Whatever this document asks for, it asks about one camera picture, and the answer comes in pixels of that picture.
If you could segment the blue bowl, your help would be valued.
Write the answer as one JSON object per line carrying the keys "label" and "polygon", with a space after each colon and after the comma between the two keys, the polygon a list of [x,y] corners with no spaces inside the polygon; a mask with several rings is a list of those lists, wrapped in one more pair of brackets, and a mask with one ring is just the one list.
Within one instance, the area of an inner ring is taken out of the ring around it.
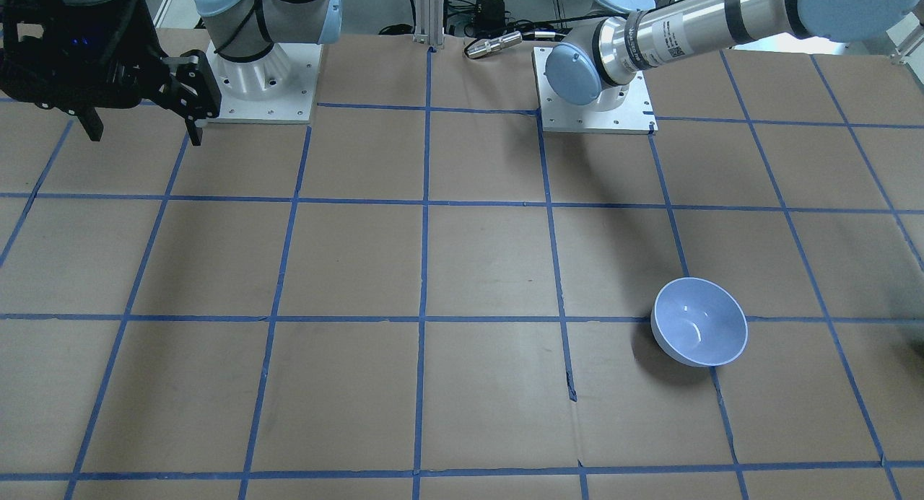
{"label": "blue bowl", "polygon": [[748,346],[746,314],[735,297],[712,281],[683,277],[656,295],[650,316],[656,343],[690,367],[720,367]]}

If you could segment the silver metal cylinder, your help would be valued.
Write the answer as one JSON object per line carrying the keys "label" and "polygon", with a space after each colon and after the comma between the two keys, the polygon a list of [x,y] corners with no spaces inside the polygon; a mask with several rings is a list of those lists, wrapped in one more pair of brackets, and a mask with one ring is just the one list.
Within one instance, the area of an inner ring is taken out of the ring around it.
{"label": "silver metal cylinder", "polygon": [[484,39],[481,42],[469,43],[464,49],[464,54],[468,59],[478,60],[512,48],[522,42],[523,33],[521,31],[512,31],[495,38]]}

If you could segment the black adapter box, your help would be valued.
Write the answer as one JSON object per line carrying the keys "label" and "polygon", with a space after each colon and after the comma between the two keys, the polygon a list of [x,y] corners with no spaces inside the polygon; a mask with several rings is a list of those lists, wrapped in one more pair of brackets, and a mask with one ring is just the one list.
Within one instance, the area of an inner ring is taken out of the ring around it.
{"label": "black adapter box", "polygon": [[504,0],[476,0],[472,24],[476,33],[502,29],[506,24]]}

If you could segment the aluminium frame post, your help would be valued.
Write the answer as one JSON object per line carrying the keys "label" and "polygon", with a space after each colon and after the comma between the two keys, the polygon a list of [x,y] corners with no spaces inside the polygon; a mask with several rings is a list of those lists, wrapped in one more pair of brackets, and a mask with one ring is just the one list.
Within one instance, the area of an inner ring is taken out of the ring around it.
{"label": "aluminium frame post", "polygon": [[412,37],[418,44],[428,46],[430,52],[443,49],[445,42],[446,2],[448,0],[412,1]]}

